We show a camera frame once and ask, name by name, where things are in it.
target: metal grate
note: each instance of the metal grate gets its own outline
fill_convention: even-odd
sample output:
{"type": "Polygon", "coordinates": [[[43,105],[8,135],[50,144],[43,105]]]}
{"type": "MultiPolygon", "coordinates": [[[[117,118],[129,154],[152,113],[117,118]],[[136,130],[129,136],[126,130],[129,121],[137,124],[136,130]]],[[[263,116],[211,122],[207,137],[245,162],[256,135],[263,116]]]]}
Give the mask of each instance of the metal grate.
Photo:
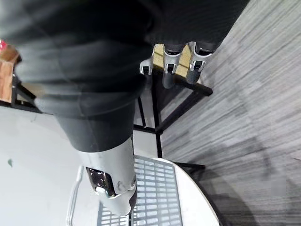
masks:
{"type": "MultiPolygon", "coordinates": [[[[131,226],[182,226],[177,183],[172,164],[135,156],[137,203],[131,226]]],[[[100,204],[97,226],[128,226],[128,216],[113,215],[100,204]]]]}
{"type": "Polygon", "coordinates": [[[99,206],[97,226],[127,226],[128,216],[116,216],[102,204],[99,206]]]}

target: black fabric sleeve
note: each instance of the black fabric sleeve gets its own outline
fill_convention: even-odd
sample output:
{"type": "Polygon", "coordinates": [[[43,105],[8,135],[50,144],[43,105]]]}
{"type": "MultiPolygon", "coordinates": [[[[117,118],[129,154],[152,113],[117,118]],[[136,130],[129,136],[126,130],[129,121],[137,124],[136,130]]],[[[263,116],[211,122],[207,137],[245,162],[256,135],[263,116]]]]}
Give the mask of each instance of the black fabric sleeve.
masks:
{"type": "Polygon", "coordinates": [[[0,36],[22,57],[17,76],[44,87],[37,107],[54,114],[83,152],[111,149],[132,135],[152,23],[137,1],[1,0],[0,36]]]}

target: metal frame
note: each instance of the metal frame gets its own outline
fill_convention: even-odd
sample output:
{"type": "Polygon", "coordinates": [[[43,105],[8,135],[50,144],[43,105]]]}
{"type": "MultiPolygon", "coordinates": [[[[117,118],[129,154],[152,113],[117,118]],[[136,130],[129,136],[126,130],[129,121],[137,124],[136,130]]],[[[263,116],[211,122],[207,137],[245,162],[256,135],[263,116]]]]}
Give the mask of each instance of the metal frame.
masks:
{"type": "Polygon", "coordinates": [[[158,157],[162,158],[162,146],[161,146],[161,135],[163,132],[169,128],[175,121],[177,121],[182,115],[184,115],[188,110],[190,110],[195,104],[197,104],[204,97],[208,97],[213,94],[211,88],[201,85],[201,84],[189,84],[186,79],[180,75],[174,75],[174,81],[177,86],[182,86],[193,90],[193,92],[162,122],[160,122],[160,112],[158,110],[157,95],[156,95],[156,83],[152,83],[151,96],[153,101],[153,114],[155,128],[146,127],[145,117],[143,112],[143,106],[141,99],[138,98],[138,105],[140,110],[141,119],[143,125],[134,125],[134,130],[147,132],[156,135],[157,152],[158,157]]]}
{"type": "Polygon", "coordinates": [[[0,101],[0,106],[42,113],[34,104],[35,98],[36,96],[22,86],[20,80],[13,74],[11,103],[0,101]],[[22,96],[26,101],[18,100],[18,95],[22,96]]]}

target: robotic arm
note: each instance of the robotic arm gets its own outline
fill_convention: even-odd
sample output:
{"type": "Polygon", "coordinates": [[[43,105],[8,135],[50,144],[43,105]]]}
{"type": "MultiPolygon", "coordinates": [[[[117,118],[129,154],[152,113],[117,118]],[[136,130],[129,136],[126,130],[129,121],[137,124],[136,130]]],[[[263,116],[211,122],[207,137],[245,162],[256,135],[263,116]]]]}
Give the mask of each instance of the robotic arm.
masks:
{"type": "Polygon", "coordinates": [[[152,69],[144,61],[152,46],[165,45],[169,88],[184,45],[196,41],[201,57],[192,58],[191,70],[201,72],[200,50],[217,49],[247,2],[0,0],[1,39],[22,57],[16,74],[44,87],[37,107],[57,118],[113,213],[129,214],[136,202],[135,100],[145,81],[139,69],[152,69]]]}

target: wooden block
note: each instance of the wooden block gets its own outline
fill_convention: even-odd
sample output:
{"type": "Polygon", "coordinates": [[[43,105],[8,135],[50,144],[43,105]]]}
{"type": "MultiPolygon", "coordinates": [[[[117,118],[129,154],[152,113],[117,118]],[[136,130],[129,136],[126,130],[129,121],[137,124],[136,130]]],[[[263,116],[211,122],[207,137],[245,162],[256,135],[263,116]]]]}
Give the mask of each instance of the wooden block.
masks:
{"type": "MultiPolygon", "coordinates": [[[[187,70],[189,68],[189,62],[190,62],[190,50],[188,46],[185,46],[180,58],[179,65],[175,73],[180,76],[186,77],[187,70]]],[[[162,44],[156,45],[155,53],[154,53],[154,65],[163,68],[163,45],[162,44]]]]}
{"type": "Polygon", "coordinates": [[[0,100],[11,103],[13,67],[11,62],[0,60],[0,100]]]}
{"type": "Polygon", "coordinates": [[[0,51],[0,60],[11,62],[13,65],[16,63],[18,57],[19,53],[13,46],[7,46],[0,51]]]}

